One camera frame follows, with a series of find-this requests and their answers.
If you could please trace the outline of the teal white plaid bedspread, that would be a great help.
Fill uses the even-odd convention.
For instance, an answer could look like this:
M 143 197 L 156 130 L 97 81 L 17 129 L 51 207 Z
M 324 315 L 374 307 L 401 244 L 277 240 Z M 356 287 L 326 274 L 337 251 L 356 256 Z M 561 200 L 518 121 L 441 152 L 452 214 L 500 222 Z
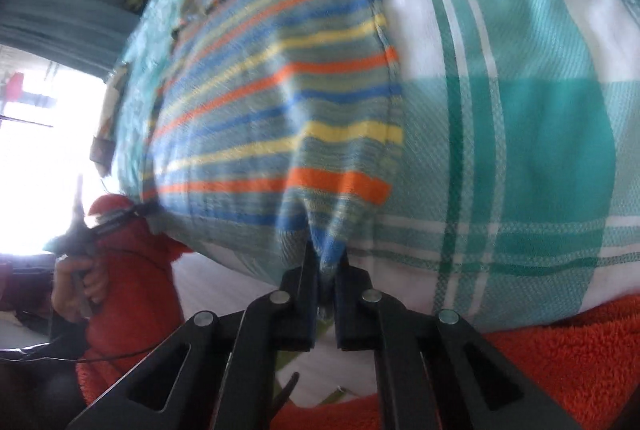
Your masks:
M 185 0 L 151 0 L 110 130 L 145 202 L 150 116 Z M 425 313 L 483 332 L 547 324 L 639 290 L 639 0 L 382 0 L 399 62 L 390 197 L 343 258 Z

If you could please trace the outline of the multicolour striped knit sweater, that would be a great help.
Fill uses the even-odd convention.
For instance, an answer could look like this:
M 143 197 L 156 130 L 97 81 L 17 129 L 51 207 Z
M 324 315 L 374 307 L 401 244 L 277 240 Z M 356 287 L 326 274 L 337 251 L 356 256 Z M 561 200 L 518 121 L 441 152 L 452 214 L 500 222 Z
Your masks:
M 142 161 L 157 232 L 279 276 L 331 273 L 402 146 L 382 0 L 185 0 Z

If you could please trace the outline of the teal blue curtain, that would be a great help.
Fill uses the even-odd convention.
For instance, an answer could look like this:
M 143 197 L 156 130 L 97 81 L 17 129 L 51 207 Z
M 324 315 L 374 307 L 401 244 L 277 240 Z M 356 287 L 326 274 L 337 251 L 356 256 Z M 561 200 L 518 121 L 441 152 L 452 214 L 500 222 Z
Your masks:
M 124 0 L 1 0 L 1 43 L 105 78 L 138 21 Z

